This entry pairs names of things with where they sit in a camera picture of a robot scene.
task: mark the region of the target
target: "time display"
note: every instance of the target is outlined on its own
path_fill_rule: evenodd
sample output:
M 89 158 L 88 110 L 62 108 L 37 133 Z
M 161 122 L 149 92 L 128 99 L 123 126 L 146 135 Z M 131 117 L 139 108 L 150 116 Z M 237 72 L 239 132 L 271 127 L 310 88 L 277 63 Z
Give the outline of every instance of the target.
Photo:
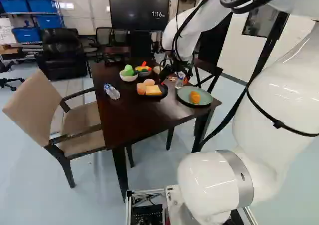
M 158 11 L 152 11 L 152 14 L 154 17 L 165 17 L 164 14 L 162 14 L 161 12 L 158 12 Z

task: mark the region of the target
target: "electronic equipment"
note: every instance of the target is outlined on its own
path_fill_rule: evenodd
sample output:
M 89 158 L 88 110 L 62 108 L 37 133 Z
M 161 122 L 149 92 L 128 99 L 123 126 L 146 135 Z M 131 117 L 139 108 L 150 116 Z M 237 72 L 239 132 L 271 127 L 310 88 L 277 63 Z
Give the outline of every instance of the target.
M 110 0 L 112 28 L 162 31 L 168 22 L 169 0 Z

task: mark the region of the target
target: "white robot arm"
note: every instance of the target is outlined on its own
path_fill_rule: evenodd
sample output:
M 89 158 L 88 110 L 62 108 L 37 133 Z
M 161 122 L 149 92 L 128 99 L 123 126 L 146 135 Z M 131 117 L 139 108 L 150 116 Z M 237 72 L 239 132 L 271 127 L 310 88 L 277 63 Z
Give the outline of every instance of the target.
M 272 0 L 269 4 L 288 13 L 319 18 L 317 0 Z M 192 10 L 178 15 L 178 26 Z M 204 4 L 178 38 L 180 57 L 191 56 L 200 33 L 216 26 L 230 11 L 220 0 Z M 165 49 L 176 50 L 172 48 L 175 34 L 176 18 L 165 29 Z M 181 162 L 177 175 L 181 195 L 200 224 L 223 224 L 232 209 L 273 197 L 290 163 L 318 135 L 318 51 L 317 22 L 306 38 L 249 86 L 234 117 L 238 146 L 233 151 L 191 154 Z

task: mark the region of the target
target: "water bottle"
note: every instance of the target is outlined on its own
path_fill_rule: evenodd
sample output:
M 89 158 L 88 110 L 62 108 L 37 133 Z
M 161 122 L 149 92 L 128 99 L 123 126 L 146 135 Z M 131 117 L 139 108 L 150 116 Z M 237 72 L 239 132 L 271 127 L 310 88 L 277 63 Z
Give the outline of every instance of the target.
M 185 73 L 184 72 L 178 72 L 177 73 L 177 80 L 176 80 L 176 84 L 175 84 L 175 88 L 176 89 L 180 89 L 181 87 L 184 86 L 184 79 L 185 79 Z
M 104 91 L 110 96 L 111 99 L 117 100 L 120 98 L 120 93 L 111 84 L 104 84 Z

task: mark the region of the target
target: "tv stand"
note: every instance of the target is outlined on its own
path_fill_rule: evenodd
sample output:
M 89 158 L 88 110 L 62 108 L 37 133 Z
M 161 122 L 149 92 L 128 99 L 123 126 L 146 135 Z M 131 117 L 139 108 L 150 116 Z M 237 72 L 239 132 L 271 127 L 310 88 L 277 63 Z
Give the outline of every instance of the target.
M 153 58 L 151 53 L 152 39 L 148 31 L 130 31 L 131 57 Z

